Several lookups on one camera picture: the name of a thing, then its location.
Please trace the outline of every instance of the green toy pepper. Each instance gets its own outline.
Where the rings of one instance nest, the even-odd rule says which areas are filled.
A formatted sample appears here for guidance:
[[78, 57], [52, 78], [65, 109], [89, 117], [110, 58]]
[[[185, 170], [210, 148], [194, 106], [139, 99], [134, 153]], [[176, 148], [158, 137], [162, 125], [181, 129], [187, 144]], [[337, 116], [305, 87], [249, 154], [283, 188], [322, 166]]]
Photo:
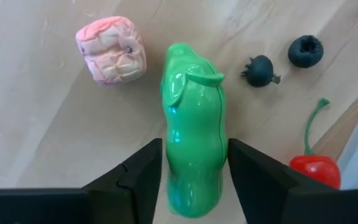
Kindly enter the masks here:
[[169, 207], [197, 218], [207, 214], [222, 194], [227, 156], [224, 129], [224, 75], [187, 44], [173, 44], [161, 82], [167, 119]]

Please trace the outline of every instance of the toy fruit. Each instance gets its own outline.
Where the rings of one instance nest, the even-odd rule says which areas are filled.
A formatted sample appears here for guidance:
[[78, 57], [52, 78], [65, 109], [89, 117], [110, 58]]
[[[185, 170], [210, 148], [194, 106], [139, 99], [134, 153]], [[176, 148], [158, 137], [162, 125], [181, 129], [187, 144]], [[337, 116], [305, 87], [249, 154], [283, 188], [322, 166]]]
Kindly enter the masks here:
[[126, 83], [146, 71], [142, 39], [135, 25], [125, 17], [95, 21], [78, 31], [75, 39], [98, 83]]
[[207, 214], [222, 194], [227, 156], [223, 78], [189, 45], [167, 50], [160, 89], [167, 120], [167, 193], [171, 211], [185, 217]]
[[288, 49], [288, 58], [296, 67], [309, 68], [316, 65], [324, 55], [320, 40], [312, 35], [296, 39]]
[[251, 63], [246, 65], [247, 70], [242, 72], [248, 83], [253, 87], [267, 86], [270, 82], [280, 83], [281, 78], [273, 72], [273, 64], [270, 59], [264, 55], [251, 58]]
[[290, 161], [290, 167], [312, 179], [339, 189], [341, 186], [341, 173], [336, 163], [328, 156], [315, 155], [309, 146], [309, 131], [314, 117], [321, 108], [328, 104], [329, 101], [327, 99], [321, 99], [317, 108], [309, 117], [305, 131], [305, 155], [294, 157]]

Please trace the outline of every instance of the blueberry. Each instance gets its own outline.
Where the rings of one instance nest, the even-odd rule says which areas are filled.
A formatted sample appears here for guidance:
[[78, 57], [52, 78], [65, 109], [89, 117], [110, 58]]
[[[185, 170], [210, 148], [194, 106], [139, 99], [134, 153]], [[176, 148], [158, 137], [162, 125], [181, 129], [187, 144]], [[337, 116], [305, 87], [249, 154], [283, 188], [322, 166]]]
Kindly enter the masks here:
[[288, 58], [294, 66], [299, 68], [310, 68], [316, 65], [323, 55], [323, 45], [312, 35], [299, 37], [288, 49]]
[[264, 55], [251, 58], [251, 63], [246, 65], [246, 68], [242, 72], [242, 76], [246, 77], [248, 83], [253, 87], [267, 86], [270, 82], [280, 83], [281, 78], [273, 72], [272, 61]]

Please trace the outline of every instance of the pink toy object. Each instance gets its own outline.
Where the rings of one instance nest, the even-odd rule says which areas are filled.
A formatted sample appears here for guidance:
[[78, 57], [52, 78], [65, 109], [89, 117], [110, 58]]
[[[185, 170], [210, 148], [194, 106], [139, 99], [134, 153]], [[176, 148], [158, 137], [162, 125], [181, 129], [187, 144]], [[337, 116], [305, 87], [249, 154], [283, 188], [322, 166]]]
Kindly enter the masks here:
[[75, 36], [93, 80], [110, 85], [127, 83], [146, 71], [146, 54], [135, 25], [113, 16], [95, 21]]

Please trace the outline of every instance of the cherry stem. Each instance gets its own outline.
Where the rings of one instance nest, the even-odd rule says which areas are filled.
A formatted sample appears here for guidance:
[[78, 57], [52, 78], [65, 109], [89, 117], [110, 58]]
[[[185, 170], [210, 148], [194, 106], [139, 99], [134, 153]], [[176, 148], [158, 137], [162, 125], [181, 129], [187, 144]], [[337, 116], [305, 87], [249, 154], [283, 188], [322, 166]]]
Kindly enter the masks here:
[[329, 100], [327, 100], [325, 98], [320, 99], [318, 101], [316, 109], [314, 109], [313, 113], [310, 115], [310, 117], [308, 119], [308, 122], [306, 124], [306, 129], [305, 129], [305, 155], [307, 155], [307, 156], [314, 155], [314, 152], [311, 150], [311, 148], [309, 146], [309, 133], [310, 133], [311, 124], [314, 121], [314, 118], [316, 117], [316, 115], [321, 111], [321, 109], [323, 109], [328, 104], [330, 104]]

